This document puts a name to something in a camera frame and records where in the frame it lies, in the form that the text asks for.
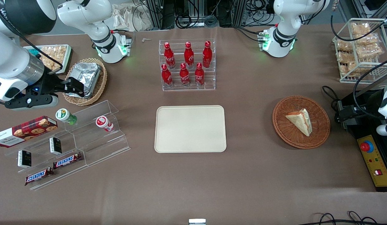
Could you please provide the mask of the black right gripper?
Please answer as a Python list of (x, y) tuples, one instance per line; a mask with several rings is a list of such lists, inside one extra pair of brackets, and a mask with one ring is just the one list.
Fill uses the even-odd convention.
[(60, 79), (56, 74), (46, 74), (39, 81), (25, 90), (25, 95), (39, 96), (51, 93), (63, 92), (67, 96), (84, 98), (84, 84), (75, 78), (68, 78), (66, 81)]

